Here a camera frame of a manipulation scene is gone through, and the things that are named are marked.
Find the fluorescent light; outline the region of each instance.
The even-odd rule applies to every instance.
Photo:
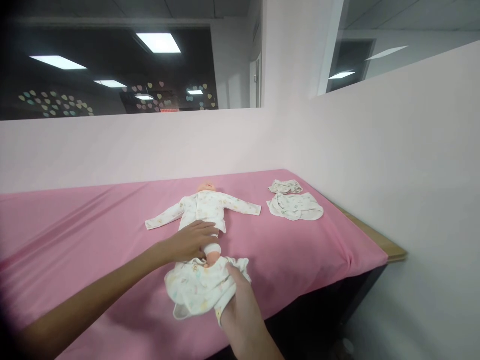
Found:
[[[95,80],[95,82],[100,85],[105,85],[109,88],[126,88],[125,85],[115,80]]]
[[[73,61],[70,61],[64,57],[54,55],[54,56],[30,56],[32,59],[41,61],[42,63],[52,65],[54,67],[60,68],[62,70],[79,70],[86,69],[85,66],[79,65]]]
[[[374,59],[380,59],[380,58],[384,58],[388,55],[391,55],[393,53],[396,53],[397,51],[400,51],[402,49],[405,49],[405,48],[408,48],[409,46],[401,46],[401,47],[394,47],[394,48],[391,48],[391,49],[388,49],[388,50],[385,50],[384,52],[381,52],[375,56],[372,56],[372,57],[369,57],[367,60],[365,61],[368,61],[368,60],[374,60]]]
[[[138,33],[137,35],[154,54],[181,52],[170,33]]]
[[[343,79],[343,78],[346,78],[347,76],[353,75],[353,74],[355,74],[355,72],[340,72],[337,75],[334,75],[334,76],[330,77],[329,80]]]
[[[153,96],[148,95],[148,94],[138,94],[138,95],[135,95],[135,97],[137,99],[140,99],[140,100],[153,100],[154,99]]]

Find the baby onesie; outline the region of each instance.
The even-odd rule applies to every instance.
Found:
[[[179,203],[167,209],[157,217],[145,221],[147,230],[156,229],[167,225],[181,217],[180,228],[190,225],[196,220],[215,223],[215,227],[227,232],[224,220],[224,209],[230,209],[237,213],[247,215],[260,215],[262,207],[236,197],[217,191],[200,191],[194,195],[183,197]],[[212,252],[222,253],[220,245],[214,243],[203,249],[206,255]]]

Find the cloth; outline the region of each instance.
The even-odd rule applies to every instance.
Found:
[[[288,220],[318,220],[324,215],[324,208],[309,192],[302,195],[276,194],[272,201],[266,202],[270,212]]]
[[[241,258],[235,260],[230,257],[221,257],[209,268],[198,258],[187,263],[178,262],[175,268],[165,276],[166,291],[175,303],[173,317],[177,320],[203,315],[215,309],[216,319],[220,318],[225,307],[237,292],[237,285],[230,276],[226,265],[232,263],[251,283],[247,274],[249,260]]]
[[[152,230],[167,225],[181,217],[179,230],[196,220],[203,220],[215,223],[217,229],[226,233],[224,209],[256,216],[259,216],[262,211],[260,205],[237,199],[222,192],[205,190],[183,197],[179,203],[176,203],[162,214],[145,221],[145,226],[147,230]],[[215,251],[221,254],[222,248],[218,244],[211,244],[207,245],[203,251],[206,255]]]
[[[268,188],[274,194],[298,194],[301,193],[304,189],[300,186],[298,181],[289,180],[289,181],[279,181],[275,180],[273,184]]]

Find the pink mattress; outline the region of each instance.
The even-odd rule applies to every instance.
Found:
[[[324,208],[317,221],[270,214],[267,189],[296,179]],[[0,196],[1,294],[25,326],[155,242],[175,221],[147,231],[151,219],[204,180],[262,206],[260,216],[225,211],[222,255],[249,258],[248,273],[263,317],[299,296],[387,262],[387,255],[305,181],[287,170],[28,192]],[[61,359],[205,359],[228,345],[214,312],[174,319],[161,268],[125,294]]]

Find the sleeve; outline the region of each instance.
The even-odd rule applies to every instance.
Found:
[[[182,201],[180,201],[179,203],[167,209],[164,213],[154,217],[153,219],[145,221],[146,229],[152,230],[170,224],[171,222],[179,219],[183,213],[184,205]]]
[[[255,205],[230,195],[224,196],[223,205],[226,209],[233,210],[240,214],[259,216],[260,212],[262,211],[262,207],[260,205]]]

